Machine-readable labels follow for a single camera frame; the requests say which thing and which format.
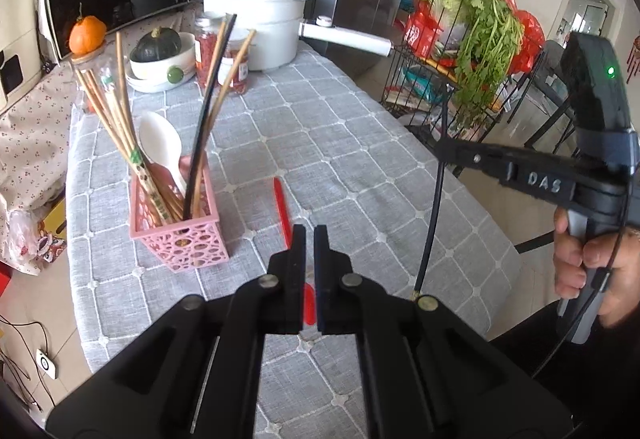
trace utensil holder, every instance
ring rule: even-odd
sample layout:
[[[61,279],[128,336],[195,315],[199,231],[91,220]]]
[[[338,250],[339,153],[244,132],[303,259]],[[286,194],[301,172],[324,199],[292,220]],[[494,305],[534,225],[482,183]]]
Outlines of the utensil holder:
[[[188,171],[190,161],[190,156],[180,159],[182,171]],[[173,185],[174,191],[177,191],[171,175],[164,167],[152,164],[151,168],[154,176]],[[151,222],[145,193],[137,178],[132,179],[130,188],[129,235],[132,239],[143,242],[172,272],[189,271],[229,260],[220,232],[220,215],[206,158],[202,167],[200,196],[200,212],[204,214],[202,217],[156,228]]]

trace white spoon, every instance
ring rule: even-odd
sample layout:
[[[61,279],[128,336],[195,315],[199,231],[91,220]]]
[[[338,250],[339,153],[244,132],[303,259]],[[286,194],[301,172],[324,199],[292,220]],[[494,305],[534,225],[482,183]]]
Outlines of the white spoon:
[[[171,173],[180,193],[184,195],[187,183],[180,173],[182,141],[175,127],[160,114],[145,112],[140,118],[138,139],[140,148],[149,161],[164,166]]]

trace red chopstick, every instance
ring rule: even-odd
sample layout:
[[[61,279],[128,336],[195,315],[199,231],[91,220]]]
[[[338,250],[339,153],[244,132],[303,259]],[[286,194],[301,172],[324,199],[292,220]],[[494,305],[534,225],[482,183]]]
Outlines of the red chopstick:
[[[284,199],[284,191],[282,190],[282,183],[279,177],[273,178],[273,193],[276,197],[276,206],[278,207],[278,215],[280,216],[280,226],[282,228],[282,234],[284,236],[284,243],[287,249],[291,248],[292,244],[292,232],[291,222],[289,221],[289,214],[287,213],[287,203]],[[313,286],[305,282],[304,292],[304,320],[307,325],[316,324],[316,291]]]

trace tile floor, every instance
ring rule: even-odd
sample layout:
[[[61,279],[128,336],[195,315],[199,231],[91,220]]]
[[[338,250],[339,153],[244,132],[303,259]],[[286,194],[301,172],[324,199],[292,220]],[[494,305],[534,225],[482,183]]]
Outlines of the tile floor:
[[[357,80],[358,85],[372,97],[380,99],[389,64],[389,60],[381,61]],[[545,119],[546,114],[527,100],[511,125],[502,122],[495,127],[488,140],[522,146]],[[559,136],[559,130],[550,131],[537,147],[539,150],[550,151]],[[566,152],[566,148],[561,149],[561,153]],[[461,180],[491,213],[512,242],[522,242],[552,229],[553,206],[503,189],[497,181],[476,171],[465,170]],[[551,255],[552,247],[547,246],[522,256],[524,265],[520,277],[490,330],[489,337],[501,334],[553,300]],[[46,415],[52,404],[44,387],[49,389],[53,400],[58,403],[90,375],[76,328],[66,253],[40,276],[15,275],[0,297],[0,315],[12,323],[38,320],[47,330],[49,357],[58,368],[56,380],[46,377],[42,371],[40,379],[33,358],[30,357],[36,348],[45,347],[41,329],[38,326],[20,327],[29,347],[27,350],[14,329],[0,324],[0,329],[5,332],[5,336],[0,339],[0,348],[29,375],[30,379],[23,379],[26,390],[37,400]],[[38,419],[43,419],[40,414],[34,414]]]

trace screw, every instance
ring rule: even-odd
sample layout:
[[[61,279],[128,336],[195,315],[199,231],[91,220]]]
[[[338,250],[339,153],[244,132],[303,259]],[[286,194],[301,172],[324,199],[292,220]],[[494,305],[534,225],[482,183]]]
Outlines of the screw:
[[[194,309],[200,307],[203,303],[204,298],[202,298],[199,294],[189,294],[181,300],[180,305],[187,311],[193,311]]]
[[[342,277],[342,283],[347,287],[357,287],[362,283],[362,277],[357,273],[347,273]]]
[[[266,275],[262,275],[258,279],[258,283],[260,284],[260,287],[263,289],[276,287],[278,285],[278,282],[279,282],[278,277],[275,275],[270,275],[269,273],[267,273]]]
[[[418,298],[418,307],[423,311],[435,311],[438,301],[433,296],[421,296]]]

